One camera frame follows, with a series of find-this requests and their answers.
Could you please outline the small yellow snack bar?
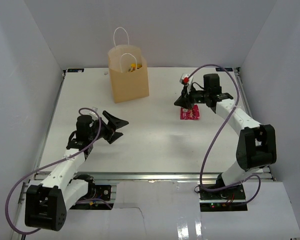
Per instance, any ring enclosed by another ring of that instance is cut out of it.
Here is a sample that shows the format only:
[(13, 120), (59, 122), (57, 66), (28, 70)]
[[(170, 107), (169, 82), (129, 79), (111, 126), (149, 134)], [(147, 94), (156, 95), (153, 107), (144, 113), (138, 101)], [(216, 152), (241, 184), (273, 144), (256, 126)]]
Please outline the small yellow snack bar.
[(131, 73), (131, 72), (134, 72), (138, 69), (140, 69), (142, 67), (141, 64), (138, 64), (138, 63), (131, 63), (130, 64), (130, 67), (128, 68), (128, 70), (126, 71), (127, 73)]

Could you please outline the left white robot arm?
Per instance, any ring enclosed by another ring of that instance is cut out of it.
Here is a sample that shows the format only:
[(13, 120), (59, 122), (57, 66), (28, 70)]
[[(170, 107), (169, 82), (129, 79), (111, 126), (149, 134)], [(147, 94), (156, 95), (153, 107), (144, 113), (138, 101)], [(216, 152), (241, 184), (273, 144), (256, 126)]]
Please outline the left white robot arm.
[(104, 139), (112, 144), (123, 136), (118, 129), (129, 124), (107, 111), (102, 114), (108, 122), (104, 122), (95, 111), (81, 113), (77, 117), (75, 131), (68, 138), (64, 161), (58, 163), (40, 184), (28, 187), (24, 217), (27, 227), (59, 231), (66, 221), (68, 210), (77, 201), (95, 196), (94, 178), (78, 174), (78, 168), (87, 160), (95, 141)]

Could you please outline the pink snack packet back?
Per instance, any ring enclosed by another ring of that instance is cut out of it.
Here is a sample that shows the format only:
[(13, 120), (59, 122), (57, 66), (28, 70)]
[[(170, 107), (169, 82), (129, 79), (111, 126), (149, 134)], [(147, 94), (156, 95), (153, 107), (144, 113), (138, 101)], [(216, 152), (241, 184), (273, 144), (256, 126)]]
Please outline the pink snack packet back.
[(192, 109), (180, 108), (180, 119), (181, 120), (199, 120), (200, 110), (197, 104)]

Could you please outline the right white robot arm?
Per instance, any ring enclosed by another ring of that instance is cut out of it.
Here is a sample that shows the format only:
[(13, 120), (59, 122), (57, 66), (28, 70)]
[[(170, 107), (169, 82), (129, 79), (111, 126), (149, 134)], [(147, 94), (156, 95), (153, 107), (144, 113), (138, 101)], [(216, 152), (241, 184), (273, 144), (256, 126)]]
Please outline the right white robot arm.
[(226, 200), (233, 195), (233, 186), (277, 161), (275, 129), (270, 124), (254, 120), (239, 108), (237, 100), (222, 91), (217, 73), (205, 74), (200, 90), (194, 88), (193, 77), (189, 74), (183, 74), (180, 83), (183, 89), (174, 102), (175, 106), (191, 110), (196, 104), (205, 104), (238, 135), (235, 162), (217, 177), (214, 186), (206, 188), (207, 192), (216, 192), (219, 198)]

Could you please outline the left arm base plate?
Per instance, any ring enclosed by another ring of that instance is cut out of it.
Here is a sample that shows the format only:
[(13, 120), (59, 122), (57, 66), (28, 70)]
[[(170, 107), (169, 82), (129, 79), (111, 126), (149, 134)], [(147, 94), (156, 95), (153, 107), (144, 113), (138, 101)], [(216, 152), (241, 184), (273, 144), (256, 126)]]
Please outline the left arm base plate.
[(91, 199), (102, 199), (104, 201), (111, 200), (112, 186), (111, 185), (98, 185), (93, 187), (93, 196)]

